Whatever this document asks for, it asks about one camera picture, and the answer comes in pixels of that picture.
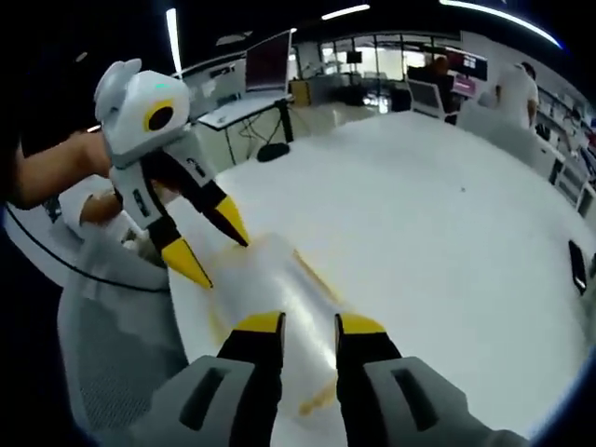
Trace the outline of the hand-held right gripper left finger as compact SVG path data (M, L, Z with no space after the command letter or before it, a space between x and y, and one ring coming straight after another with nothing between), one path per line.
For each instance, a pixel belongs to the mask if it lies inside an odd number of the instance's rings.
M281 398L285 314L241 320L219 353L169 379L131 429L135 446L268 446Z

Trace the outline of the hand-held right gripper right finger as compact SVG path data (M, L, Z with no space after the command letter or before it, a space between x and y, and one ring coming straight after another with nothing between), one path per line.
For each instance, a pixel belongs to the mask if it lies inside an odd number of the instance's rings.
M404 357L377 321L335 317L336 395L350 446L524 446L471 414L466 394L418 357Z

